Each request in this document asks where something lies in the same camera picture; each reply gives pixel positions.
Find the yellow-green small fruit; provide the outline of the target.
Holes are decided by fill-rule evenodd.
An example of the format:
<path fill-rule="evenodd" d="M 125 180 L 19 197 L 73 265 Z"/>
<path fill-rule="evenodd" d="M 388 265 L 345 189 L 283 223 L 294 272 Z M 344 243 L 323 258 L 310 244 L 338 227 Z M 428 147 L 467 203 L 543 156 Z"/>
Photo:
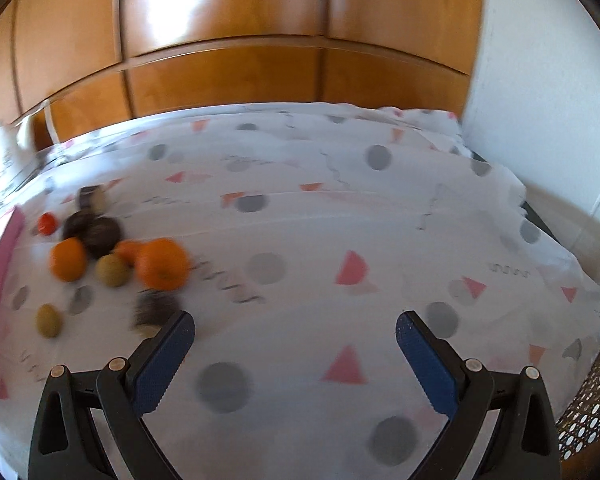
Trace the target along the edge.
<path fill-rule="evenodd" d="M 56 338 L 62 331 L 62 315 L 52 304 L 42 304 L 35 315 L 35 327 L 38 333 L 48 339 Z"/>
<path fill-rule="evenodd" d="M 102 256 L 96 262 L 96 276 L 107 287 L 120 287 L 129 281 L 131 270 L 116 254 Z"/>

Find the dark cut fruit half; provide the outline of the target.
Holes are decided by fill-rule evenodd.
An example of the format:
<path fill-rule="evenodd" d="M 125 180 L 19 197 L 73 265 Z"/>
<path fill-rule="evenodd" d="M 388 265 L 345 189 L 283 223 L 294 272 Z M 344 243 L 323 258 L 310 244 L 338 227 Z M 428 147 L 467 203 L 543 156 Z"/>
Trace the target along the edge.
<path fill-rule="evenodd" d="M 132 327 L 143 338 L 156 336 L 174 313 L 181 310 L 181 303 L 173 292 L 146 289 L 135 301 Z"/>

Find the dark cut cylinder fruit piece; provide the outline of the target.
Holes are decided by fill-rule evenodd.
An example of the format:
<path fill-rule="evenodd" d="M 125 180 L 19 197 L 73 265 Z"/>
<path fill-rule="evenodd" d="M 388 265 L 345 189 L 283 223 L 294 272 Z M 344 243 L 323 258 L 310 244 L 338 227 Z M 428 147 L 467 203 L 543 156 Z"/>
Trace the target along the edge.
<path fill-rule="evenodd" d="M 79 209 L 89 210 L 92 214 L 104 214 L 108 209 L 108 198 L 102 186 L 84 186 L 79 189 L 76 204 Z"/>

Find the patterned white tablecloth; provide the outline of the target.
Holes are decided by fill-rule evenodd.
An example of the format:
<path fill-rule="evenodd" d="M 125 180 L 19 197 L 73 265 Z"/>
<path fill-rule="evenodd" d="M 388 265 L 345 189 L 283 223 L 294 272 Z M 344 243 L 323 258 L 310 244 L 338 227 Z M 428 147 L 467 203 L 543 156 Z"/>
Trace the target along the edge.
<path fill-rule="evenodd" d="M 25 474 L 44 379 L 128 356 L 140 281 L 48 268 L 44 212 L 100 185 L 130 240 L 192 262 L 196 339 L 146 424 L 186 479 L 403 479 L 444 419 L 394 326 L 416 311 L 492 370 L 535 365 L 565 411 L 600 348 L 600 285 L 526 219 L 524 185 L 445 113 L 337 105 L 198 110 L 56 146 L 16 197 L 0 304 L 0 455 Z M 52 304 L 61 333 L 42 337 Z"/>

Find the orange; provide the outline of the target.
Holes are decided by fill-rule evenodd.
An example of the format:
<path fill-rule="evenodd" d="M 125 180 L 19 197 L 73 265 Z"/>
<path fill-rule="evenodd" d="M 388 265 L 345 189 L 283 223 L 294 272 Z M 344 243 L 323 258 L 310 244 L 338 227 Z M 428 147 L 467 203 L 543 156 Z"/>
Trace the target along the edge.
<path fill-rule="evenodd" d="M 55 278 L 66 283 L 82 278 L 88 265 L 87 253 L 82 242 L 69 237 L 56 244 L 48 254 L 48 268 Z"/>
<path fill-rule="evenodd" d="M 135 258 L 135 274 L 148 289 L 173 292 L 188 281 L 189 255 L 175 240 L 157 238 L 143 244 Z"/>

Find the white floral ceramic kettle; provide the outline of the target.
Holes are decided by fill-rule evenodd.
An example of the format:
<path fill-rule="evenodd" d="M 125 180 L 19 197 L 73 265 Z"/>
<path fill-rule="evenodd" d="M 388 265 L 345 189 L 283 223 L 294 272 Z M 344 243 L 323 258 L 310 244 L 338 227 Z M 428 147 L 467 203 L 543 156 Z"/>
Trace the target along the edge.
<path fill-rule="evenodd" d="M 18 126 L 0 121 L 0 200 L 6 200 L 37 169 L 31 117 L 23 117 Z"/>

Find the rattan chair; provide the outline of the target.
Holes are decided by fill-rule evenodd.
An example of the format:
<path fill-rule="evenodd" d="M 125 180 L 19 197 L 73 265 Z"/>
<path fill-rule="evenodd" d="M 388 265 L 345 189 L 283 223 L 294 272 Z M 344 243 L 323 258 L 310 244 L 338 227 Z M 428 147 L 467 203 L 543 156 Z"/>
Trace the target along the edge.
<path fill-rule="evenodd" d="M 600 479 L 600 353 L 558 420 L 563 479 Z"/>

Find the dark round fruit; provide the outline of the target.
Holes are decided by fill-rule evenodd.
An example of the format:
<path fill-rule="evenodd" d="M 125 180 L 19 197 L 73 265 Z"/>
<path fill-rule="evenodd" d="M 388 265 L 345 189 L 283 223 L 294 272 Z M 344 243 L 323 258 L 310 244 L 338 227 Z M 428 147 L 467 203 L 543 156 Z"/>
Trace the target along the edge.
<path fill-rule="evenodd" d="M 73 237 L 82 240 L 95 219 L 96 216 L 89 209 L 78 210 L 69 216 L 62 225 L 61 237 L 64 240 Z"/>
<path fill-rule="evenodd" d="M 98 217 L 85 231 L 82 243 L 93 259 L 99 259 L 110 254 L 122 237 L 122 225 L 116 219 Z"/>

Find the small red tomato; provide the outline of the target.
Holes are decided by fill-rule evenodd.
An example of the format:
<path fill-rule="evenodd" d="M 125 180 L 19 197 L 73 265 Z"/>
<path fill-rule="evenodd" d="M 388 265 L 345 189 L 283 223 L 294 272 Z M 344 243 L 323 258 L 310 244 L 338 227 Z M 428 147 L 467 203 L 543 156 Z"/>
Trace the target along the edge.
<path fill-rule="evenodd" d="M 44 212 L 38 217 L 38 232 L 43 236 L 53 235 L 59 228 L 57 217 L 51 212 Z"/>

